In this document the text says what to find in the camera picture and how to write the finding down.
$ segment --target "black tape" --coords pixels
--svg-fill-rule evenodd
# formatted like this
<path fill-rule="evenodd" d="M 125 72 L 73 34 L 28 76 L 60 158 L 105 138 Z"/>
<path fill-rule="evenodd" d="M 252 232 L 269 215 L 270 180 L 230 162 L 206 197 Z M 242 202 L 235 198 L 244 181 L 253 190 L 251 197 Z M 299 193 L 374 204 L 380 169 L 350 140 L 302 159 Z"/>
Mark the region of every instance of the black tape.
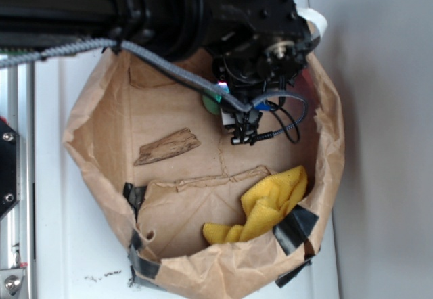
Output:
<path fill-rule="evenodd" d="M 167 291 L 166 289 L 164 289 L 163 287 L 160 287 L 159 285 L 156 285 L 155 283 L 152 283 L 146 279 L 142 279 L 140 278 L 134 270 L 134 267 L 131 265 L 131 274 L 132 274 L 132 278 L 131 281 L 133 283 L 139 284 L 139 285 L 143 285 L 145 287 L 151 288 L 151 289 L 155 289 L 155 290 L 161 290 L 161 291 Z"/>
<path fill-rule="evenodd" d="M 131 246 L 129 248 L 129 261 L 131 262 L 133 268 L 148 277 L 149 279 L 155 279 L 156 275 L 160 270 L 160 264 L 156 262 L 151 262 L 150 260 L 145 260 L 138 256 L 138 250 L 142 249 L 143 243 L 140 240 L 140 237 L 136 232 L 134 232 L 133 237 L 131 239 Z"/>
<path fill-rule="evenodd" d="M 135 213 L 135 220 L 137 220 L 138 211 L 144 202 L 144 195 L 147 186 L 135 187 L 131 183 L 125 183 L 123 187 L 123 196 L 128 200 Z"/>
<path fill-rule="evenodd" d="M 293 271 L 290 271 L 286 274 L 280 275 L 277 280 L 275 280 L 275 284 L 278 285 L 278 287 L 282 288 L 287 283 L 289 283 L 293 278 L 297 277 L 299 272 L 303 270 L 308 265 L 311 265 L 311 258 L 305 261 L 301 266 L 297 267 Z"/>
<path fill-rule="evenodd" d="M 274 226 L 273 234 L 286 255 L 293 253 L 308 239 L 317 220 L 319 217 L 314 213 L 295 206 L 282 222 Z"/>

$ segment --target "white wall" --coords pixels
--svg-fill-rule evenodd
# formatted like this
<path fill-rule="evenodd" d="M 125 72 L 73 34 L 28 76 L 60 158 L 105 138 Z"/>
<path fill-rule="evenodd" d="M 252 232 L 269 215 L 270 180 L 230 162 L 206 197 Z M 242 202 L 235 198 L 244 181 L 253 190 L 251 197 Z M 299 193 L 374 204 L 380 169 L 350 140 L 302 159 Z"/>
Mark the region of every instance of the white wall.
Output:
<path fill-rule="evenodd" d="M 309 0 L 344 107 L 340 295 L 433 297 L 433 0 Z"/>

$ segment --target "brown paper bag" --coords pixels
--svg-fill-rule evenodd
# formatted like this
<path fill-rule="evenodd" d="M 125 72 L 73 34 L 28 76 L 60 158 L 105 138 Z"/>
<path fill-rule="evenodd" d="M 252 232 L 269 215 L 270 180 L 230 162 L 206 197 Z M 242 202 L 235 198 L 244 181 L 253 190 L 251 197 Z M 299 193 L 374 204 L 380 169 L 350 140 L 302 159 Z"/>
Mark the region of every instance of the brown paper bag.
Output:
<path fill-rule="evenodd" d="M 180 65 L 211 78 L 203 51 Z M 254 147 L 232 146 L 200 95 L 126 52 L 104 54 L 70 114 L 64 145 L 141 282 L 188 298 L 242 298 L 318 253 L 344 166 L 342 112 L 313 55 L 294 91 L 310 105 L 299 144 L 281 135 Z M 287 103 L 294 116 L 301 113 L 299 104 Z M 200 147 L 133 165 L 142 145 L 183 128 Z M 278 122 L 265 114 L 260 131 L 276 129 Z M 240 196 L 263 177 L 300 164 L 308 193 L 282 223 L 250 241 L 208 246 L 205 222 L 242 224 Z M 137 217 L 122 194 L 125 183 L 147 185 Z"/>

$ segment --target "yellow cloth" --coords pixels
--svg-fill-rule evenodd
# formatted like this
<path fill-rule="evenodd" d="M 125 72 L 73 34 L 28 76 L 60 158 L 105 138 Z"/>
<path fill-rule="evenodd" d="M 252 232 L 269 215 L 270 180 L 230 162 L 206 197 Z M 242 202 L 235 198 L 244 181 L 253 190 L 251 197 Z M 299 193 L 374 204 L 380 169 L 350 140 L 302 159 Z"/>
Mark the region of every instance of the yellow cloth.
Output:
<path fill-rule="evenodd" d="M 241 197 L 246 215 L 244 226 L 205 223 L 204 237 L 210 244 L 222 244 L 246 242 L 266 233 L 303 199 L 306 183 L 303 166 L 265 177 Z"/>

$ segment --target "piece of wood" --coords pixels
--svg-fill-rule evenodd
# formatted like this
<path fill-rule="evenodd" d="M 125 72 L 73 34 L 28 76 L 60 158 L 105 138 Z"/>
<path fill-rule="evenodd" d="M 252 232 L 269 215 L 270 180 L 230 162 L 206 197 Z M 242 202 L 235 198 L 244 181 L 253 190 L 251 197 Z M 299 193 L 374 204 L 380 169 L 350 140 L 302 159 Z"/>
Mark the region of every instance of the piece of wood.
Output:
<path fill-rule="evenodd" d="M 161 140 L 140 147 L 140 157 L 134 166 L 159 162 L 188 152 L 201 145 L 191 130 L 184 128 Z"/>

